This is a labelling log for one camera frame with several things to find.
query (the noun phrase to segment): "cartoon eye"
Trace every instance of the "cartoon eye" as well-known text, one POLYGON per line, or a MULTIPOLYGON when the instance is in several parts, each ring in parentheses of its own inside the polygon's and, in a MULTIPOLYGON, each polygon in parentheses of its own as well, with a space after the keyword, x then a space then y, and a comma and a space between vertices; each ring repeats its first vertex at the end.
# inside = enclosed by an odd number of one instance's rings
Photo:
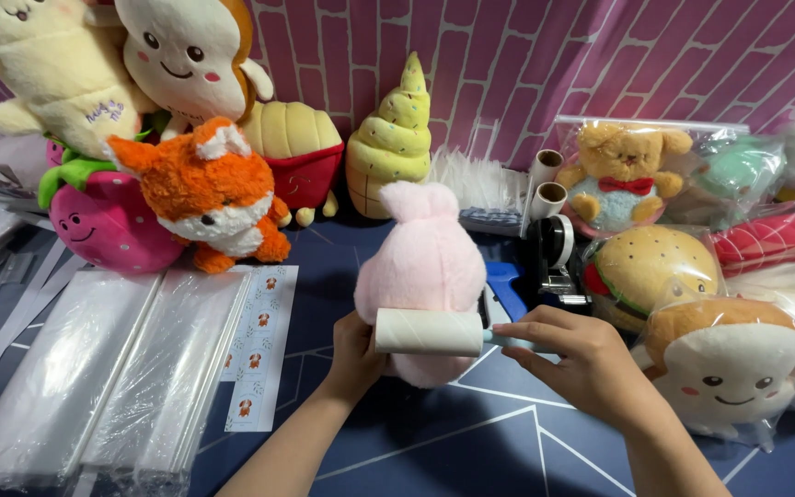
POLYGON ((189 47, 185 50, 185 53, 195 62, 202 62, 204 60, 204 52, 198 47, 189 47))
POLYGON ((147 31, 146 33, 143 33, 143 40, 154 51, 157 51, 161 47, 161 44, 158 42, 158 38, 155 38, 154 36, 152 36, 152 33, 149 33, 149 31, 147 31))

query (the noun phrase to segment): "sticker sheet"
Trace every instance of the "sticker sheet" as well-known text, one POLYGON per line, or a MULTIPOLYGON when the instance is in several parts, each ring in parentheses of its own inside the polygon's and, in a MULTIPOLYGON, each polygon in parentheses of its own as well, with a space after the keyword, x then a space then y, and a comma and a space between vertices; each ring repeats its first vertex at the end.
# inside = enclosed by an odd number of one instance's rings
POLYGON ((234 381, 227 432, 270 432, 299 266, 244 266, 254 274, 221 381, 234 381))

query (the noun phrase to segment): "dark blue table mat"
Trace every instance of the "dark blue table mat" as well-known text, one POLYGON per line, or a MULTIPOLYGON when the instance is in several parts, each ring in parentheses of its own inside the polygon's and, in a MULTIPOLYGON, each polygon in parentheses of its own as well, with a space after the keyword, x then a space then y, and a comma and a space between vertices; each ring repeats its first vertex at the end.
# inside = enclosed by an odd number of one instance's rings
MULTIPOLYGON (((326 375, 332 324, 351 311, 359 265, 375 254, 391 226, 341 213, 338 220, 288 232, 293 252, 285 264, 300 266, 300 275, 276 426, 326 375)), ((28 229, 19 250, 39 254, 37 267, 52 237, 28 229)), ((514 241, 474 238, 487 260, 517 261, 514 241)), ((0 325, 21 291, 13 286, 0 292, 0 325)), ((0 363, 0 393, 25 353, 22 347, 31 344, 37 331, 38 327, 23 333, 0 363)), ((458 383, 423 391, 383 378, 337 435, 310 495, 633 494, 621 437, 572 409, 497 351, 458 383)), ((232 384, 223 383, 217 391, 193 468, 190 497, 213 495, 269 436, 224 433, 231 390, 232 384)), ((795 495, 795 412, 779 423, 777 447, 770 455, 713 439, 697 441, 734 495, 795 495)), ((30 492, 37 493, 49 497, 63 492, 30 492)))

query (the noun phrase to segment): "brick pattern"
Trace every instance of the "brick pattern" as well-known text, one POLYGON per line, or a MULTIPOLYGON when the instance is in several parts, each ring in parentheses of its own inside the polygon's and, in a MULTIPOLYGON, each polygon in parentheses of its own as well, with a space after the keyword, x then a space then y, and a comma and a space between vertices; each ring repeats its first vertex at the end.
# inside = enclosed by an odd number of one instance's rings
MULTIPOLYGON (((430 129, 524 167, 558 113, 744 122, 795 109, 795 0, 246 0, 251 57, 277 97, 330 113, 345 138, 418 51, 430 129)), ((0 83, 0 101, 10 95, 0 83)))

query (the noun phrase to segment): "lint roller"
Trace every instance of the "lint roller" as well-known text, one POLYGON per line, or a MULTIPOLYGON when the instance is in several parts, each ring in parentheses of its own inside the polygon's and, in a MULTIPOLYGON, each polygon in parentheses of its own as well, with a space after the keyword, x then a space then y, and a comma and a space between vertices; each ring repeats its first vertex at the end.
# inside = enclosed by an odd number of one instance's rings
POLYGON ((493 334, 492 330, 483 328, 476 312, 380 309, 376 313, 376 352, 477 357, 484 343, 551 353, 530 341, 493 334))

